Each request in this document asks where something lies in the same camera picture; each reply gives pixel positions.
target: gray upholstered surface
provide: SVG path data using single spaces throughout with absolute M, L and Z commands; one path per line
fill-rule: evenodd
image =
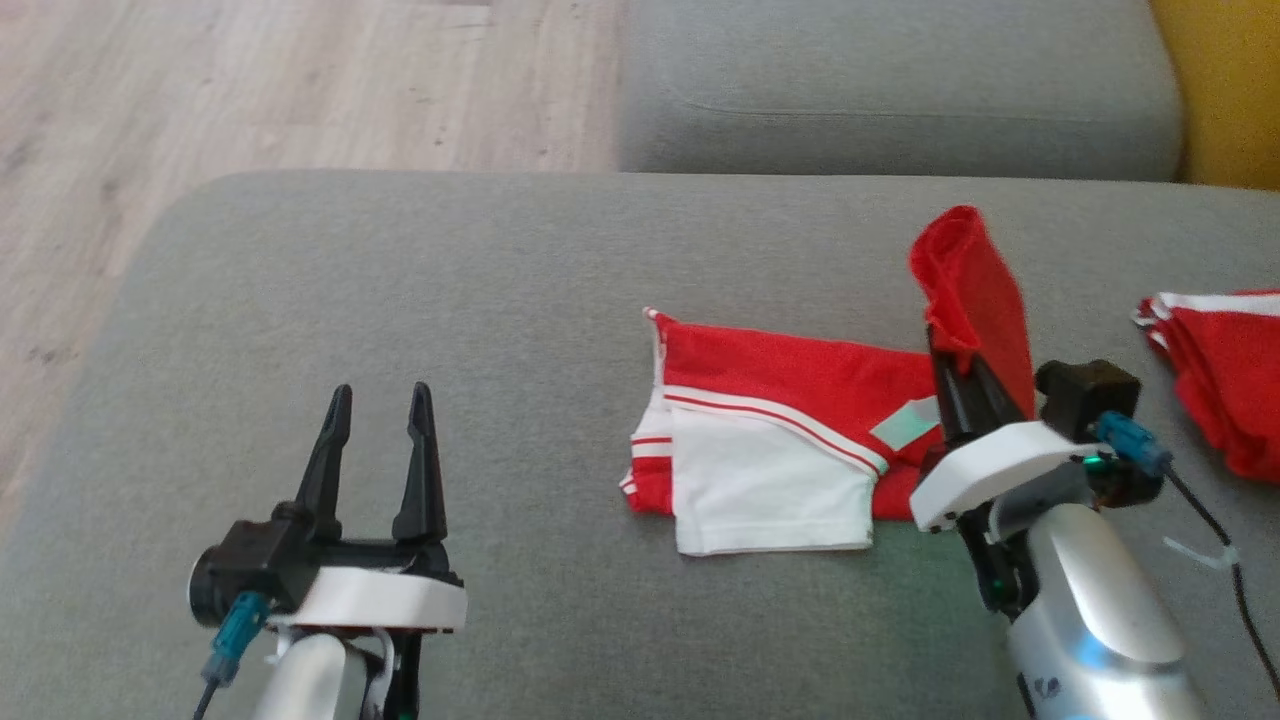
M 1126 313 L 1274 286 L 1280 196 L 1201 187 L 691 176 L 233 177 L 155 227 L 0 555 L 5 717 L 182 717 L 210 634 L 196 555 L 292 495 L 333 386 L 356 391 L 340 515 L 383 533 L 412 382 L 435 388 L 468 629 L 429 644 L 425 717 L 1019 717 L 956 537 L 858 553 L 676 555 L 616 483 L 654 304 L 704 323 L 920 347 L 919 229 L 975 202 L 1037 360 L 1111 357 L 1235 533 L 1280 647 L 1280 491 L 1224 473 Z M 1228 579 L 1174 497 L 1111 515 L 1193 647 L 1217 717 L 1274 706 Z M 252 650 L 252 657 L 265 644 Z M 248 660 L 212 719 L 262 688 Z
M 622 168 L 1169 179 L 1144 0 L 630 3 Z

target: gray cushion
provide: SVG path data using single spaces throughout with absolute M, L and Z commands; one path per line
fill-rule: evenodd
M 626 170 L 1169 179 L 1144 0 L 644 0 Z
M 1280 197 L 948 178 L 233 177 L 132 266 L 0 550 L 12 717 L 182 717 L 210 633 L 192 561 L 292 496 L 333 387 L 355 386 L 339 514 L 389 529 L 412 383 L 440 423 L 465 633 L 428 644 L 424 717 L 1024 717 L 1004 623 L 960 539 L 878 524 L 847 553 L 684 559 L 617 491 L 650 382 L 640 309 L 923 346 L 906 250 L 975 202 L 1021 279 L 1038 361 L 1111 357 L 1140 418 L 1235 533 L 1280 647 L 1280 493 L 1229 477 L 1126 314 L 1146 292 L 1274 284 Z M 1225 575 L 1172 496 L 1112 512 L 1185 628 L 1219 717 L 1270 707 Z M 251 648 L 211 717 L 266 682 Z

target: red and white garment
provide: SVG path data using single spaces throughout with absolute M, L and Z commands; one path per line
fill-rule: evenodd
M 910 519 L 941 441 L 919 352 L 680 323 L 653 309 L 654 388 L 622 480 L 685 555 L 855 550 Z
M 1172 363 L 1178 397 L 1228 468 L 1280 483 L 1280 291 L 1161 292 L 1133 319 Z

